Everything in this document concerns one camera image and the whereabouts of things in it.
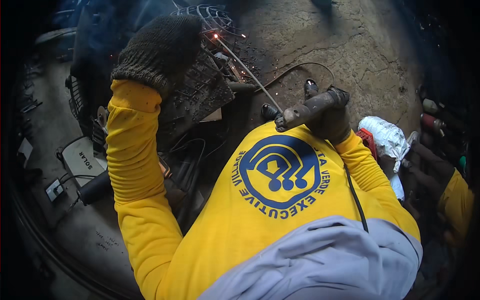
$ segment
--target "black sandal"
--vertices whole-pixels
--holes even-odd
[[[280,115],[280,112],[278,111],[278,109],[275,106],[267,104],[267,103],[262,105],[260,113],[262,114],[263,118],[265,119],[265,122],[274,121],[275,118],[278,115]]]
[[[305,100],[312,98],[318,94],[318,86],[315,80],[309,78],[305,80],[303,84],[303,92],[305,94]]]

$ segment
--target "light purple fabric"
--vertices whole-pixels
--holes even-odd
[[[329,284],[402,299],[420,267],[421,244],[388,221],[367,224],[370,233],[342,216],[305,224],[223,274],[199,299],[277,300]]]

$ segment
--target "welding rod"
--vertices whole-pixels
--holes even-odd
[[[250,72],[250,70],[243,64],[243,62],[241,62],[241,60],[235,55],[235,53],[233,53],[233,51],[230,50],[230,48],[228,48],[218,38],[218,35],[215,34],[214,37],[217,39],[217,41],[219,41],[219,43],[223,46],[223,48],[225,48],[230,53],[230,55],[233,56],[233,58],[236,59],[240,63],[240,65],[248,72],[248,74],[250,74],[250,76],[260,86],[260,88],[263,90],[263,92],[270,98],[270,101],[275,105],[276,109],[278,109],[278,111],[283,115],[283,110],[280,108],[280,106],[278,106],[278,103],[272,98],[272,96],[270,96],[270,94],[267,92],[267,90],[264,88],[264,86],[260,83],[260,81],[258,81],[257,77],[255,77],[255,75],[253,75],[252,72]]]

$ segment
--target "shirt logo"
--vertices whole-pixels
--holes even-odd
[[[269,136],[240,151],[232,183],[264,215],[286,219],[325,192],[330,182],[328,170],[320,170],[325,163],[324,154],[299,138]]]

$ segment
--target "blue circular logo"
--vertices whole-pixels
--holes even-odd
[[[288,135],[274,135],[257,142],[242,157],[239,171],[252,196],[276,209],[295,205],[321,181],[314,149]]]

